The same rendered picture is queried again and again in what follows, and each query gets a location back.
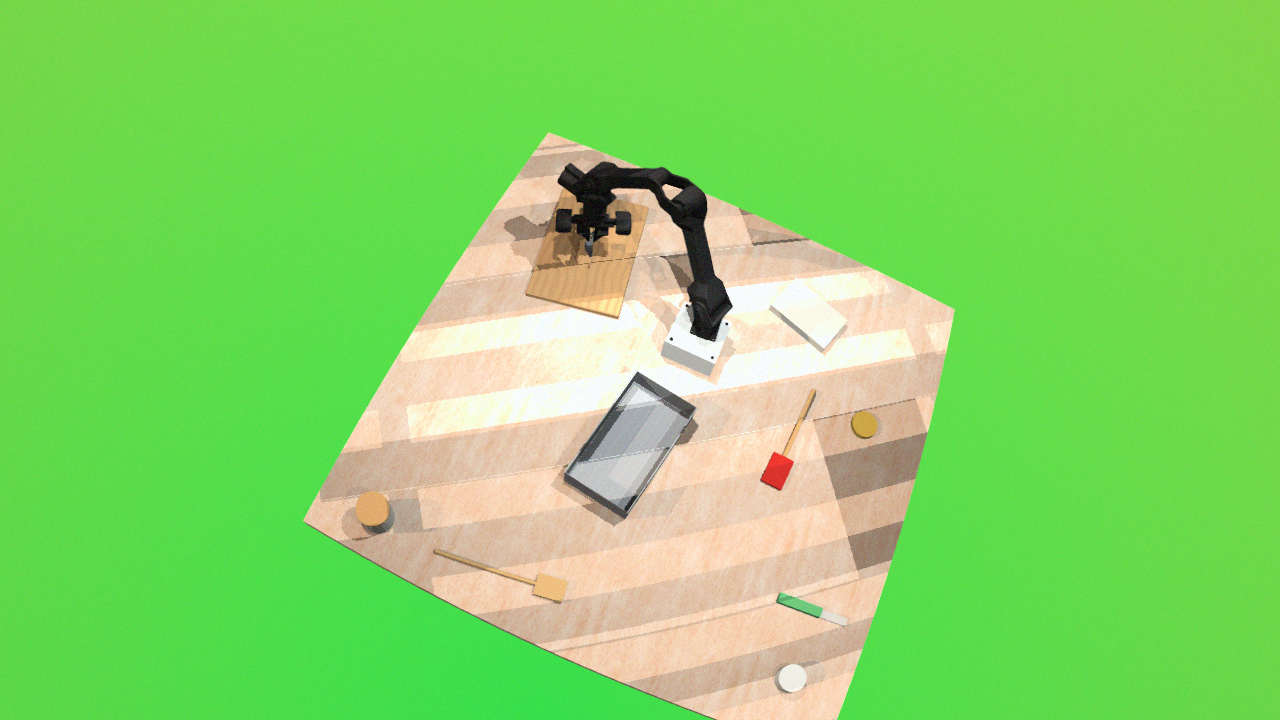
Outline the grey cylinder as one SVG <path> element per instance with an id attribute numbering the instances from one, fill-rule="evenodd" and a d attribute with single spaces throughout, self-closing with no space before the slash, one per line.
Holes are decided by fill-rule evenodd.
<path id="1" fill-rule="evenodd" d="M 804 670 L 805 669 L 800 667 L 797 664 L 780 667 L 780 670 L 774 674 L 776 687 L 781 692 L 786 693 L 800 691 L 806 682 L 806 673 Z"/>

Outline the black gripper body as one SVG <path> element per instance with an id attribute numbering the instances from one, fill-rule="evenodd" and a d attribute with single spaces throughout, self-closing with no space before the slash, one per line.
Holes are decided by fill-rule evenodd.
<path id="1" fill-rule="evenodd" d="M 604 211 L 594 213 L 584 208 L 582 214 L 573 214 L 572 209 L 558 209 L 556 211 L 556 232 L 568 233 L 571 232 L 571 224 L 577 224 L 577 231 L 588 231 L 590 228 L 599 228 L 599 231 L 609 231 L 609 227 L 614 227 L 614 234 L 631 234 L 631 214 L 628 211 L 614 211 L 614 219 L 611 214 L 607 214 L 607 208 Z"/>

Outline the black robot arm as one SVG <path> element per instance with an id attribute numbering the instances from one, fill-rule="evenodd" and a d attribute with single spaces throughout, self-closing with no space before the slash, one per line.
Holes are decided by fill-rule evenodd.
<path id="1" fill-rule="evenodd" d="M 600 161 L 593 170 L 582 173 L 570 163 L 558 178 L 558 184 L 584 202 L 589 211 L 604 211 L 617 196 L 611 190 L 652 190 L 660 208 L 669 214 L 684 234 L 685 247 L 694 282 L 687 287 L 692 302 L 694 322 L 690 333 L 716 342 L 721 320 L 733 305 L 723 281 L 716 277 L 707 240 L 707 196 L 691 181 L 660 168 L 618 168 L 614 163 Z M 675 199 L 667 199 L 662 186 L 678 190 Z"/>

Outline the light brown wooden board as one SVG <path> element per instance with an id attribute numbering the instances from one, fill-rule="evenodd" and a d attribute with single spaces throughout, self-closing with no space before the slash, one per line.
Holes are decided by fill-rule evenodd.
<path id="1" fill-rule="evenodd" d="M 526 296 L 618 319 L 649 208 L 616 199 L 607 206 L 613 219 L 614 211 L 631 214 L 631 234 L 614 234 L 609 227 L 593 243 L 593 258 L 577 224 L 568 233 L 556 232 L 554 213 Z"/>

